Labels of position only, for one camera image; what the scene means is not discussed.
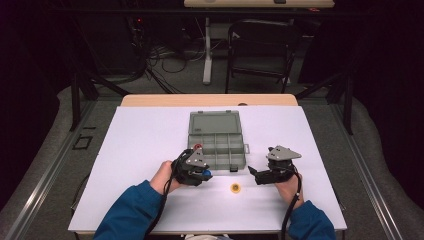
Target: chair leg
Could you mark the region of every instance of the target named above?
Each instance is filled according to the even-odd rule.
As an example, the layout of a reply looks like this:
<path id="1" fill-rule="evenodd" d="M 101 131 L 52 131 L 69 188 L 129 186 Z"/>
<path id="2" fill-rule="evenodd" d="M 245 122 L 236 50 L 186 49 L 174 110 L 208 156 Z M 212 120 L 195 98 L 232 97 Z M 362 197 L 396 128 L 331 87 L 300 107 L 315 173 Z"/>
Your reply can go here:
<path id="1" fill-rule="evenodd" d="M 229 82 L 230 82 L 230 70 L 229 70 L 229 69 L 227 69 L 227 78 L 226 78 L 226 80 L 225 80 L 225 94 L 227 94 L 227 93 L 228 93 L 228 85 L 229 85 Z"/>
<path id="2" fill-rule="evenodd" d="M 285 77 L 282 79 L 283 87 L 281 88 L 281 93 L 284 93 L 286 91 L 287 81 L 289 80 L 289 77 Z"/>

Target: gray plastic organizer box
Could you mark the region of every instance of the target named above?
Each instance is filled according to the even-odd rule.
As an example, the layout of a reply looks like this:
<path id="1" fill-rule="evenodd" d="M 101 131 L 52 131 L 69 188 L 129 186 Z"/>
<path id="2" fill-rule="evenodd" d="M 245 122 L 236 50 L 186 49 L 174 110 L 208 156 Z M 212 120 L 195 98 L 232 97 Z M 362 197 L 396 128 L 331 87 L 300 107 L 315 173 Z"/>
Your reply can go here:
<path id="1" fill-rule="evenodd" d="M 188 148 L 201 144 L 211 170 L 236 172 L 246 166 L 238 111 L 190 113 Z"/>

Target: person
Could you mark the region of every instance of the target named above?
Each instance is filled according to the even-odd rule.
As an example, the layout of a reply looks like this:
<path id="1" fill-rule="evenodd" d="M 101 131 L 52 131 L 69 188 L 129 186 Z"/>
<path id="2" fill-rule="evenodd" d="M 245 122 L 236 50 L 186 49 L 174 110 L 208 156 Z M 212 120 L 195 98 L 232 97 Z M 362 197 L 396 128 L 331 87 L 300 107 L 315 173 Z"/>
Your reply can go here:
<path id="1" fill-rule="evenodd" d="M 151 222 L 156 218 L 164 186 L 169 180 L 172 161 L 165 161 L 150 181 L 129 187 L 106 213 L 94 239 L 143 239 Z M 297 177 L 275 186 L 287 203 L 297 192 Z M 176 180 L 171 182 L 169 193 L 181 187 Z M 334 227 L 326 214 L 311 201 L 304 201 L 303 191 L 294 205 L 288 234 L 292 239 L 336 239 Z"/>

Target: hand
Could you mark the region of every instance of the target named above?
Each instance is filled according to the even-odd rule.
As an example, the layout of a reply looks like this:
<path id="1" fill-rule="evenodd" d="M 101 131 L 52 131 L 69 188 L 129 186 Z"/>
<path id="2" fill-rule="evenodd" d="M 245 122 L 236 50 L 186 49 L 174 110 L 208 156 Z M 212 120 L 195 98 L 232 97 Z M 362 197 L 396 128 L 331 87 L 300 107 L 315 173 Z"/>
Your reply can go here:
<path id="1" fill-rule="evenodd" d="M 165 161 L 160 166 L 159 170 L 156 172 L 155 176 L 153 176 L 152 180 L 150 180 L 150 186 L 156 190 L 159 194 L 164 194 L 164 188 L 166 182 L 171 177 L 172 168 L 171 168 L 172 161 Z M 169 188 L 169 193 L 174 191 L 175 189 L 181 187 L 182 184 L 180 184 L 177 180 L 173 179 L 171 182 L 171 187 Z"/>
<path id="2" fill-rule="evenodd" d="M 293 175 L 286 182 L 274 183 L 275 187 L 277 187 L 278 192 L 280 193 L 280 196 L 287 203 L 287 205 L 290 205 L 294 195 L 297 193 L 297 181 L 298 181 L 297 177 Z M 304 203 L 303 188 L 301 188 L 299 200 L 295 203 L 293 209 L 298 208 L 303 203 Z"/>

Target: black curtain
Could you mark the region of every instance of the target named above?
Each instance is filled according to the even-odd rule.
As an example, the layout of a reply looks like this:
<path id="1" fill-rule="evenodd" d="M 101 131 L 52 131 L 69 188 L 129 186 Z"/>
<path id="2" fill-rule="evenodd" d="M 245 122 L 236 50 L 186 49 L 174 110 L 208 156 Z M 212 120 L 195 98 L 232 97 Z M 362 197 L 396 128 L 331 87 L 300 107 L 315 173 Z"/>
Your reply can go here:
<path id="1" fill-rule="evenodd" d="M 69 86 L 70 68 L 36 1 L 0 3 L 0 207 L 7 203 L 49 132 Z"/>
<path id="2" fill-rule="evenodd" d="M 372 11 L 377 17 L 323 22 L 305 55 L 299 82 L 325 80 L 355 59 L 350 69 L 354 97 L 377 126 L 390 172 L 424 209 L 424 11 L 420 6 L 419 1 L 338 0 L 336 10 Z M 358 43 L 363 44 L 360 51 Z"/>
<path id="3" fill-rule="evenodd" d="M 420 6 L 402 1 L 387 9 L 377 44 L 355 76 L 354 96 L 377 126 L 389 170 L 424 209 L 424 11 Z"/>

